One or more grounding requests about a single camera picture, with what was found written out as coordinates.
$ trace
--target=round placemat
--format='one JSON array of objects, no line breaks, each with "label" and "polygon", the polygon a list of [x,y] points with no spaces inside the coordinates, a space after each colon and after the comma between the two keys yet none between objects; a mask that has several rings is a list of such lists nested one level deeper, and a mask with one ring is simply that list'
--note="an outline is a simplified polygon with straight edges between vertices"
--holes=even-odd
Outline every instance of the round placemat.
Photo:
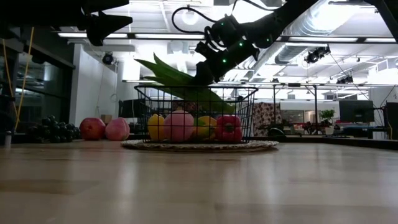
[{"label": "round placemat", "polygon": [[121,143],[127,149],[165,152],[259,152],[277,150],[275,141],[251,141],[242,144],[167,144],[144,143],[141,140],[128,140]]}]

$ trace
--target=potted plant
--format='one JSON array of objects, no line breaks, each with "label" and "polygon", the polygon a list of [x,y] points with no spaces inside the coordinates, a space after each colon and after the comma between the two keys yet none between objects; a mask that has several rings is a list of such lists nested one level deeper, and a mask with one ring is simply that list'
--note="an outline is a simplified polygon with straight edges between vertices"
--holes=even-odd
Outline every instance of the potted plant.
[{"label": "potted plant", "polygon": [[321,119],[324,119],[324,124],[325,124],[325,132],[327,135],[333,134],[334,128],[332,124],[332,118],[335,115],[334,110],[324,110],[320,112],[320,117]]}]

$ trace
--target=red apple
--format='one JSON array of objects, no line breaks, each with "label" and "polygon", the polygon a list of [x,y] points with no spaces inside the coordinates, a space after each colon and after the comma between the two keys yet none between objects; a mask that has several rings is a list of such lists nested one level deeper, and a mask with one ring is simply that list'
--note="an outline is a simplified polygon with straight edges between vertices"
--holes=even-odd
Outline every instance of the red apple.
[{"label": "red apple", "polygon": [[79,129],[84,140],[100,140],[105,134],[105,124],[99,118],[84,119]]},{"label": "red apple", "polygon": [[111,141],[123,141],[130,135],[130,127],[124,118],[114,119],[105,128],[106,138]]}]

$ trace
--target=red bell pepper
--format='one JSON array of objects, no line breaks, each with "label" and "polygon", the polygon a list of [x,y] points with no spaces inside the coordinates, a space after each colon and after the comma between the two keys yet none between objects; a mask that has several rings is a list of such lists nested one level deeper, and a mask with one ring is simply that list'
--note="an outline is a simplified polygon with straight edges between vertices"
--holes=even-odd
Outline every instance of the red bell pepper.
[{"label": "red bell pepper", "polygon": [[243,137],[241,120],[237,116],[219,116],[215,133],[219,141],[240,142]]}]

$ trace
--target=black wire basket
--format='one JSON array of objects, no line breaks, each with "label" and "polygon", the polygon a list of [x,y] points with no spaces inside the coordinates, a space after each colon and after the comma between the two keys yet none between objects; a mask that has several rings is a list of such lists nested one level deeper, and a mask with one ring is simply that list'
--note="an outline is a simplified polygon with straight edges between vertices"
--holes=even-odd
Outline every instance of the black wire basket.
[{"label": "black wire basket", "polygon": [[255,87],[139,85],[144,142],[248,143]]}]

